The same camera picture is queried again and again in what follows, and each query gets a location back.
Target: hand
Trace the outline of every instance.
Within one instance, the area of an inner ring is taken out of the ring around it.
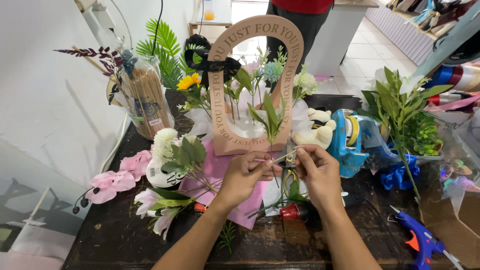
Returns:
[[[280,176],[281,173],[282,168],[273,165],[270,155],[265,152],[250,152],[232,158],[212,204],[216,203],[230,212],[252,195],[258,181],[271,181],[274,175]]]
[[[343,209],[338,161],[319,145],[299,145],[295,149],[297,175],[306,181],[310,200],[320,215]]]

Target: sunflower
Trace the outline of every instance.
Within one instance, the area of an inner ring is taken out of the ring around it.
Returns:
[[[177,86],[179,87],[177,88],[177,90],[189,89],[195,83],[197,83],[197,86],[200,87],[199,85],[200,80],[198,79],[198,73],[194,73],[191,77],[190,75],[187,75],[186,77],[183,78],[183,80],[180,80],[180,83],[177,84]]]

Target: blue tape dispenser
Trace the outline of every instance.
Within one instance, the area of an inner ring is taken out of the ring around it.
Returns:
[[[352,110],[339,109],[331,117],[336,122],[336,129],[327,151],[340,163],[340,176],[343,178],[358,173],[369,156],[361,153],[361,128],[356,115]]]

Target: red nozzle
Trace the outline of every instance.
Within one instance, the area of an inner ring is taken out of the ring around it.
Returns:
[[[294,202],[287,207],[280,209],[280,217],[283,220],[302,220],[299,206]]]

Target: orange trigger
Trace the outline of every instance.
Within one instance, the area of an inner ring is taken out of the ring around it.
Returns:
[[[416,251],[420,251],[419,249],[419,242],[417,241],[417,236],[413,231],[410,231],[413,234],[413,238],[410,241],[406,241],[405,244],[409,244],[413,249]]]

